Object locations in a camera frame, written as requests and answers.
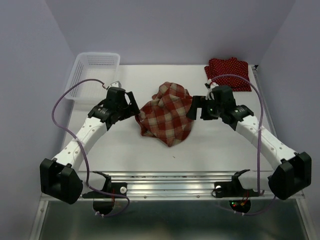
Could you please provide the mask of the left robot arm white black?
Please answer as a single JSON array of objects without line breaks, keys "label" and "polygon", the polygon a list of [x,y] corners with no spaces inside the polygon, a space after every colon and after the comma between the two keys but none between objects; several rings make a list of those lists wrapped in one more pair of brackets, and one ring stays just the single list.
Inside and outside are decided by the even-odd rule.
[{"label": "left robot arm white black", "polygon": [[65,131],[72,140],[53,159],[45,158],[40,166],[41,192],[68,204],[74,204],[85,190],[95,191],[100,197],[111,193],[111,184],[103,179],[94,187],[89,183],[90,168],[82,180],[78,171],[88,164],[87,154],[96,142],[118,121],[129,119],[140,112],[134,94],[119,87],[109,87],[106,98],[95,105],[77,134]]}]

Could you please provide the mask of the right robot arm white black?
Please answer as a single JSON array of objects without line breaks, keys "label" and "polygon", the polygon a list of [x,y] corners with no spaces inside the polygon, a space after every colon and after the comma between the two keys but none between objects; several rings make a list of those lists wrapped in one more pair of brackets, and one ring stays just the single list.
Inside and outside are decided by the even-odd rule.
[{"label": "right robot arm white black", "polygon": [[297,152],[282,143],[245,105],[238,105],[229,86],[216,86],[206,96],[195,95],[187,117],[197,118],[201,110],[202,120],[221,119],[235,132],[242,135],[257,149],[257,156],[264,156],[273,169],[271,174],[259,170],[244,169],[232,175],[230,181],[214,184],[215,198],[236,198],[248,194],[259,197],[271,192],[280,200],[286,200],[308,187],[312,182],[312,158],[306,152]]}]

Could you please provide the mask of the red patterned skirt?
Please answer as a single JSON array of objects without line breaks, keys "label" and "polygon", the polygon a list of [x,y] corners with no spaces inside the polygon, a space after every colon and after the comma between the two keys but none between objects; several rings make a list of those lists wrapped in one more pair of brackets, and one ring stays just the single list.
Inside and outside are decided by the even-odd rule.
[{"label": "red patterned skirt", "polygon": [[192,96],[183,86],[164,82],[135,116],[143,137],[156,138],[168,147],[183,142],[191,133],[194,121],[187,117]]}]

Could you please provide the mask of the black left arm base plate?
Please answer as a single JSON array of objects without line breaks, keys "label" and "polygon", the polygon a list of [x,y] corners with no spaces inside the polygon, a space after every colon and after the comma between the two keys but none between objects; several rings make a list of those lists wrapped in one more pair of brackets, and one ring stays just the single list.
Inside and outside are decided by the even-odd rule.
[{"label": "black left arm base plate", "polygon": [[[107,192],[109,194],[113,195],[122,195],[126,196],[127,195],[127,189],[128,184],[126,182],[109,182],[109,183],[104,183],[103,187],[100,189],[100,191]],[[82,197],[84,199],[110,199],[111,196],[105,195],[102,193],[98,193],[93,190],[89,190],[86,193],[82,194]]]}]

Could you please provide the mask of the red polka dot skirt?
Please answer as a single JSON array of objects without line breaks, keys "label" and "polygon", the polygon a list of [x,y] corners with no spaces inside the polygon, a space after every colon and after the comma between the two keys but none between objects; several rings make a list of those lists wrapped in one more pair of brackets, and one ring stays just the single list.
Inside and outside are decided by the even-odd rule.
[{"label": "red polka dot skirt", "polygon": [[[204,67],[204,71],[208,79],[213,79],[222,75],[237,75],[247,81],[249,78],[249,65],[245,61],[238,60],[236,57],[229,59],[212,58],[208,61],[208,65]],[[219,86],[227,86],[225,76],[214,80]]]},{"label": "red polka dot skirt", "polygon": [[235,92],[251,92],[252,88],[246,78],[241,76],[226,76],[226,82],[229,87]]}]

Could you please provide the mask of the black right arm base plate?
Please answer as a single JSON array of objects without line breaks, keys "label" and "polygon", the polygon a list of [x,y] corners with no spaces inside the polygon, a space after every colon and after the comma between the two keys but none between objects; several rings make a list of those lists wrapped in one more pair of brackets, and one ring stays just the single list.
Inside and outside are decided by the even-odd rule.
[{"label": "black right arm base plate", "polygon": [[259,194],[253,189],[244,189],[241,184],[236,181],[215,182],[211,195],[215,198],[242,198],[259,196]]}]

